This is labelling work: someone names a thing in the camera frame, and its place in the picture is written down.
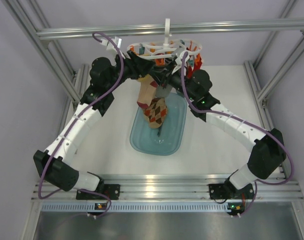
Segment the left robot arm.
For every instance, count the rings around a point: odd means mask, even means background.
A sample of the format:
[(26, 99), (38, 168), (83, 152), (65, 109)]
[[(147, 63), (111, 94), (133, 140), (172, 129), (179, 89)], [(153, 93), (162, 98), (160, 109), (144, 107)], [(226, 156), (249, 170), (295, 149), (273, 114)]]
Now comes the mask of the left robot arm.
[(106, 113), (114, 100), (113, 90), (126, 79), (137, 80), (146, 76), (155, 66), (155, 62), (138, 57), (128, 51), (127, 57), (117, 55), (112, 65), (106, 57), (92, 62), (90, 86), (84, 92), (80, 104), (57, 138), (44, 150), (34, 154), (34, 162), (40, 175), (38, 197), (42, 195), (44, 181), (58, 187), (59, 190), (79, 190), (98, 199), (104, 198), (104, 180), (93, 173), (72, 168), (72, 160), (78, 147), (91, 128)]

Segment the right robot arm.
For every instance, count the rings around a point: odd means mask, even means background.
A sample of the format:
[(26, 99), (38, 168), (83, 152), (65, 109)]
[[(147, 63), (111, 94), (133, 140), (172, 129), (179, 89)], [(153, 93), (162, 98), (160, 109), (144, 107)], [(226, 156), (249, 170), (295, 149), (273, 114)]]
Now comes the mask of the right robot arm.
[(205, 70), (198, 69), (189, 76), (187, 69), (174, 71), (167, 65), (153, 67), (149, 75), (159, 86), (171, 86), (183, 94), (195, 117), (223, 130), (250, 152), (247, 163), (221, 184), (213, 200), (225, 202), (248, 194), (252, 182), (267, 179), (288, 156), (279, 130), (268, 131), (241, 119), (212, 96), (212, 82)]

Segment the white round clip hanger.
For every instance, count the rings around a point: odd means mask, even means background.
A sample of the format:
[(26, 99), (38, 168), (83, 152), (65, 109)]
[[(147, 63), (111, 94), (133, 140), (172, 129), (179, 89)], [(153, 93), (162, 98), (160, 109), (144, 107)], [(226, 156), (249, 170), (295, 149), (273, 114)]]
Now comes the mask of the white round clip hanger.
[(188, 38), (172, 39), (171, 37), (170, 19), (166, 18), (164, 40), (133, 43), (127, 47), (127, 50), (133, 51), (136, 55), (148, 60), (171, 58), (172, 53), (178, 48), (184, 48), (189, 52), (188, 60), (191, 56), (201, 53), (202, 45), (197, 41)]

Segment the beige purple striped sock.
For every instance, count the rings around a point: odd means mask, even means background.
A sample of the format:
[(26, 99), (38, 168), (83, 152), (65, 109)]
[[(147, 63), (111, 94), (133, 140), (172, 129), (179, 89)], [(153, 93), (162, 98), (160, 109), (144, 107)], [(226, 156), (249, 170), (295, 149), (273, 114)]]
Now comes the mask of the beige purple striped sock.
[(157, 87), (157, 82), (151, 76), (148, 84), (140, 83), (140, 91), (137, 98), (137, 104), (141, 109), (144, 110), (149, 107), (152, 100), (155, 98)]

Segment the yellow sock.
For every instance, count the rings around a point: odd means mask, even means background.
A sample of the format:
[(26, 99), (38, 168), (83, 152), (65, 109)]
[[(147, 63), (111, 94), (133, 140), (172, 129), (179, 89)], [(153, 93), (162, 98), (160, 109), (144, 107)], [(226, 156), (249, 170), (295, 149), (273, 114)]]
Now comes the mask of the yellow sock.
[(144, 77), (138, 78), (137, 81), (140, 82), (141, 84), (148, 84), (150, 81), (150, 76), (146, 75)]

